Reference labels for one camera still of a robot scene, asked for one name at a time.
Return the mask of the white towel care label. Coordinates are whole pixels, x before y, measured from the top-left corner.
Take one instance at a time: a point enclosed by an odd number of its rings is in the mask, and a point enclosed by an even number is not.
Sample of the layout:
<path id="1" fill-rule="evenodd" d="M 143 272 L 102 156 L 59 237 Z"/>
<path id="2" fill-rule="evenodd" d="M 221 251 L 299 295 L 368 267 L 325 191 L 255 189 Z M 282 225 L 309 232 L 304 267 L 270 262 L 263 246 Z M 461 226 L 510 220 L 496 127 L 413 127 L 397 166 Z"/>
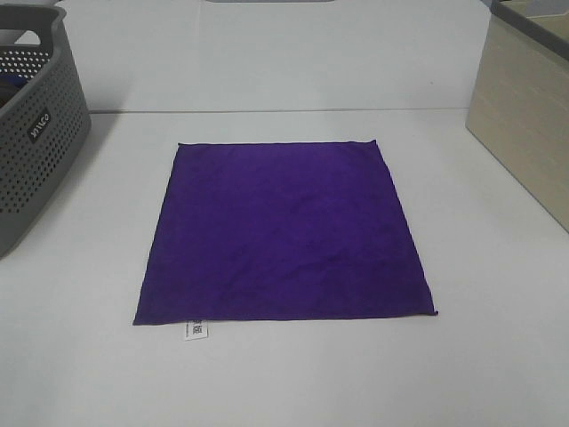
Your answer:
<path id="1" fill-rule="evenodd" d="M 195 341 L 209 337 L 209 327 L 206 320 L 192 320 L 184 324 L 183 339 L 187 341 Z"/>

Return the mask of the grey perforated plastic basket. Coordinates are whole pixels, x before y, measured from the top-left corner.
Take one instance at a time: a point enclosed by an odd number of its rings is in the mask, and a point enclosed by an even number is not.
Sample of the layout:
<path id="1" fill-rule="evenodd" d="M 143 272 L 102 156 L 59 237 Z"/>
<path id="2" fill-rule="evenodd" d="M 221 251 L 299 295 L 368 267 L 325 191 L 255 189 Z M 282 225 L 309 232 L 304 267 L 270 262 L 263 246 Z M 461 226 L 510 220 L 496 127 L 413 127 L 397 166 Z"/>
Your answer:
<path id="1" fill-rule="evenodd" d="M 1 107 L 1 254 L 23 239 L 60 186 L 91 130 L 84 91 L 56 6 L 4 4 L 1 28 L 38 44 L 4 44 L 1 75 L 28 83 Z"/>

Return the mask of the purple microfibre towel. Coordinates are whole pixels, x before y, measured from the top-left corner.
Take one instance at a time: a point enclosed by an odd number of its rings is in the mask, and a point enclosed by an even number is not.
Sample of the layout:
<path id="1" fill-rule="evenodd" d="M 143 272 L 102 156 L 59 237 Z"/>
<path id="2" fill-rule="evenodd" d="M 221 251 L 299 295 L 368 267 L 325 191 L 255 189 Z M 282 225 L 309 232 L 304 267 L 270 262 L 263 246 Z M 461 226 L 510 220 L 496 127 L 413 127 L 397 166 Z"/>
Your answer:
<path id="1" fill-rule="evenodd" d="M 376 141 L 178 147 L 135 325 L 436 312 Z"/>

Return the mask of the beige box with grey rim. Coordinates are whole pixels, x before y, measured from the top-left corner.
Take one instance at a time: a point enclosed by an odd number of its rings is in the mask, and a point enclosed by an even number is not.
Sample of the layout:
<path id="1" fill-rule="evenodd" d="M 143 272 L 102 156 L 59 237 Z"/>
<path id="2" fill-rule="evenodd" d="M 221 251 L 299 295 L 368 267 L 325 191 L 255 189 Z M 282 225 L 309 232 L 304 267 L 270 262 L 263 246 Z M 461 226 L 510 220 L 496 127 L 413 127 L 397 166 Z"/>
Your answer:
<path id="1" fill-rule="evenodd" d="M 494 1 L 467 129 L 568 226 L 568 3 Z"/>

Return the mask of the dark towels inside basket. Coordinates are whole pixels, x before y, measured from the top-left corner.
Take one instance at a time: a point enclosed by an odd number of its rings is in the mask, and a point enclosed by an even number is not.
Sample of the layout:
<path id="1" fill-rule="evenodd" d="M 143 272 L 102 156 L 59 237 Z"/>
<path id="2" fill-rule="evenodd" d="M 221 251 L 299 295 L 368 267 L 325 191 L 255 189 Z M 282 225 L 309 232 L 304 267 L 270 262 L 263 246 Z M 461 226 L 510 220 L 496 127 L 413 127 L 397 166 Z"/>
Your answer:
<path id="1" fill-rule="evenodd" d="M 8 103 L 26 84 L 28 80 L 13 74 L 0 76 L 0 107 Z"/>

